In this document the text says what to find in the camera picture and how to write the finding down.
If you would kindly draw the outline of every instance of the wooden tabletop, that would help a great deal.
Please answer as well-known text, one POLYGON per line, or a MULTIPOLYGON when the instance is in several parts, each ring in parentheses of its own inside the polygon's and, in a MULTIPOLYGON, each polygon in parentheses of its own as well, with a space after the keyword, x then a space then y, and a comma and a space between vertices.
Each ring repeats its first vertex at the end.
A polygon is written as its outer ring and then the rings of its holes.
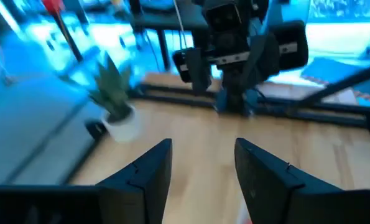
MULTIPOLYGON (((181 85, 178 77, 147 82, 181 85)), ((213 88, 219 88, 215 81, 213 88)), ((265 84, 267 95, 299 98, 316 88, 265 84)), ((355 104, 352 91, 328 101, 355 104)), ((173 139, 173 166, 164 223, 236 223, 242 198, 234 168, 234 141, 246 138, 294 166, 343 189, 370 188, 370 134, 330 124, 255 116, 218 116, 215 111, 150 101, 134 102, 143 133, 129 143, 108 135, 74 177, 95 184, 122 169, 164 138, 173 139)))

